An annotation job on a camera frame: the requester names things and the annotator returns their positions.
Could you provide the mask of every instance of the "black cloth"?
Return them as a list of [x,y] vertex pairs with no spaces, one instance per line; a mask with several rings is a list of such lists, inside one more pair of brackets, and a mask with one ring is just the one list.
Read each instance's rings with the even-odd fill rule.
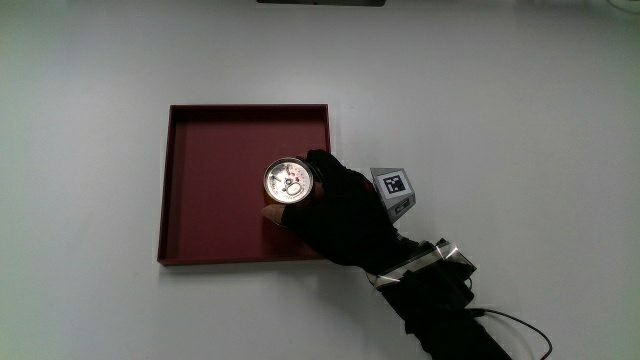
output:
[[[319,172],[324,197],[310,206],[287,206],[282,224],[318,254],[380,275],[425,250],[398,239],[373,185],[362,174],[322,150],[309,151],[305,161]],[[473,294],[464,285],[468,269],[460,266],[438,262],[407,272],[400,283],[380,292],[405,321],[407,333],[414,334],[434,360],[510,359],[464,310]]]

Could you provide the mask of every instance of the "gloved hand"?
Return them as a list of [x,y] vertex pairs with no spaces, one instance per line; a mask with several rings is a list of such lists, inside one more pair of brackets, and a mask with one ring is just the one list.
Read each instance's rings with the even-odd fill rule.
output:
[[291,229],[336,264],[380,274],[409,258],[417,243],[397,240],[397,230],[369,180],[324,150],[310,150],[301,158],[322,174],[313,200],[297,206],[269,205],[262,210],[266,218]]

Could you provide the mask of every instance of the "metal clamp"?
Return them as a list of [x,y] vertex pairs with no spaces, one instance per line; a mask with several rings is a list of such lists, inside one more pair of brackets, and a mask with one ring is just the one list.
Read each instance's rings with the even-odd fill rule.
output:
[[394,267],[383,274],[366,274],[371,285],[373,285],[376,289],[380,289],[381,287],[386,285],[399,283],[407,271],[416,272],[432,265],[437,261],[452,261],[471,265],[472,272],[476,269],[476,267],[473,266],[473,264],[460,253],[456,245],[451,244],[448,241],[441,240],[433,249],[431,249],[431,251],[409,259],[408,262]]

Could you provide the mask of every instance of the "black cable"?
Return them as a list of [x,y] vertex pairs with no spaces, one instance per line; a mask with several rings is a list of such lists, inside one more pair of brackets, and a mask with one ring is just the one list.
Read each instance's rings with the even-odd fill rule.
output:
[[517,321],[517,322],[519,322],[519,323],[521,323],[521,324],[523,324],[523,325],[525,325],[525,326],[529,327],[530,329],[532,329],[532,330],[536,331],[538,334],[542,335],[542,337],[543,337],[545,340],[547,340],[547,344],[549,344],[549,351],[547,351],[547,352],[546,352],[546,353],[545,353],[545,354],[540,358],[540,360],[544,360],[544,359],[546,359],[547,357],[549,357],[549,355],[551,354],[551,351],[553,350],[553,345],[551,345],[551,340],[549,340],[549,338],[547,337],[547,335],[545,335],[542,331],[540,331],[540,330],[536,329],[536,328],[535,328],[535,327],[533,327],[532,325],[529,325],[529,324],[527,324],[526,322],[524,322],[524,321],[522,321],[522,320],[520,320],[520,319],[518,319],[518,318],[516,318],[516,317],[513,317],[513,316],[511,316],[511,315],[507,315],[507,314],[505,314],[505,313],[503,313],[503,312],[500,312],[500,311],[489,310],[489,309],[482,309],[482,308],[469,308],[469,309],[467,309],[467,311],[468,311],[468,312],[470,312],[470,313],[472,313],[472,314],[471,314],[471,316],[473,316],[473,317],[480,317],[480,316],[484,315],[484,313],[485,313],[485,312],[490,312],[490,313],[494,313],[494,314],[502,315],[502,316],[508,317],[508,318],[509,318],[509,319],[511,319],[511,320],[515,320],[515,321]]
[[626,12],[627,14],[631,14],[631,15],[640,15],[640,11],[627,10],[627,9],[621,7],[621,6],[618,6],[618,5],[614,4],[614,3],[612,3],[611,0],[606,0],[606,1],[607,1],[607,4],[613,6],[614,8],[616,8],[616,9],[622,11],[622,12]]

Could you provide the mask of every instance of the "red tray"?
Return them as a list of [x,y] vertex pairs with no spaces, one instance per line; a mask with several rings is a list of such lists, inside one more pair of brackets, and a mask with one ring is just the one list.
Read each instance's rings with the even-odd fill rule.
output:
[[262,217],[275,160],[330,151],[327,105],[171,106],[158,262],[318,259]]

